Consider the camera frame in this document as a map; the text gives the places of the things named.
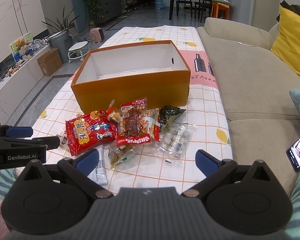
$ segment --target gray dresser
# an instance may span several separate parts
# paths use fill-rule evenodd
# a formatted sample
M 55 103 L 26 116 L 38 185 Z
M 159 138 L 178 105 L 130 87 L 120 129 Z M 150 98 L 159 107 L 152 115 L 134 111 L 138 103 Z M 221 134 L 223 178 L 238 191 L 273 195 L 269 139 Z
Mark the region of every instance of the gray dresser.
M 98 0 L 103 6 L 103 9 L 97 10 L 97 13 L 103 15 L 103 18 L 96 17 L 96 23 L 104 23 L 114 17 L 118 17 L 121 15 L 121 2 L 120 0 Z

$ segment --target sofa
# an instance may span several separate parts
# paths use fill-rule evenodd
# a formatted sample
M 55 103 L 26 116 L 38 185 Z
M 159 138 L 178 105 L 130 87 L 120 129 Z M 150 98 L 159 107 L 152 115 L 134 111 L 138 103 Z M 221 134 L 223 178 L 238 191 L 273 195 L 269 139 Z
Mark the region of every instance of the sofa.
M 278 28 L 207 18 L 197 31 L 219 87 L 233 159 L 264 160 L 290 195 L 298 174 L 286 150 L 300 137 L 300 117 L 289 90 L 300 88 L 300 78 L 270 51 Z

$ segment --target tablecloth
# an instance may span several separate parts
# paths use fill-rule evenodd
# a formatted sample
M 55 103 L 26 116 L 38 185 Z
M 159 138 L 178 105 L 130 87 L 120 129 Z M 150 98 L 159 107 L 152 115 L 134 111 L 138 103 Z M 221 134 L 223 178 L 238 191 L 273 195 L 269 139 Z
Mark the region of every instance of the tablecloth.
M 222 106 L 213 70 L 205 53 L 202 42 L 194 27 L 160 26 L 155 28 L 124 27 L 107 40 L 102 47 L 145 42 L 172 40 L 191 68 L 191 80 L 186 109 L 178 123 L 195 124 L 195 131 L 183 162 L 183 167 L 171 166 L 160 157 L 152 155 L 153 148 L 143 145 L 142 151 L 114 169 L 110 169 L 107 145 L 104 156 L 108 185 L 103 187 L 114 194 L 120 187 L 175 187 L 181 193 L 205 178 L 195 165 L 195 153 L 204 149 L 219 160 L 232 159 L 228 124 Z M 194 58 L 200 55 L 205 70 L 198 71 Z M 33 125 L 33 137 L 55 136 L 66 120 L 82 114 L 71 90 L 72 78 L 60 89 L 52 102 Z M 47 152 L 47 164 L 57 163 L 63 157 L 70 157 L 65 150 L 54 149 Z

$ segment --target sofa seat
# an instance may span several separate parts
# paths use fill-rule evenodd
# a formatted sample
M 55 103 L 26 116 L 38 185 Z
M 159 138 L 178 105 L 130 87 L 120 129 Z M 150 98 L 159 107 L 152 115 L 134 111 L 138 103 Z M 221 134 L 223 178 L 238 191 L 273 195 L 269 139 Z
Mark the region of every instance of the sofa seat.
M 300 78 L 270 50 L 213 38 L 197 28 L 217 79 L 228 120 L 300 120 L 289 90 Z
M 264 160 L 290 195 L 298 173 L 286 150 L 300 137 L 300 121 L 253 119 L 228 125 L 234 160 L 242 165 Z

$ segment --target brown cardboard box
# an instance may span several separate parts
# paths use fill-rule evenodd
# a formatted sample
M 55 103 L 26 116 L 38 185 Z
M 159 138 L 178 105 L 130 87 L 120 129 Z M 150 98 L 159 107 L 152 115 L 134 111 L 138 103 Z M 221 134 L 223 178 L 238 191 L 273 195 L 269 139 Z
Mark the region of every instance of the brown cardboard box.
M 37 59 L 42 73 L 45 76 L 51 76 L 57 69 L 62 66 L 58 49 L 52 49 Z
M 190 68 L 172 41 L 149 41 L 90 51 L 71 88 L 86 114 L 147 97 L 147 109 L 184 106 Z

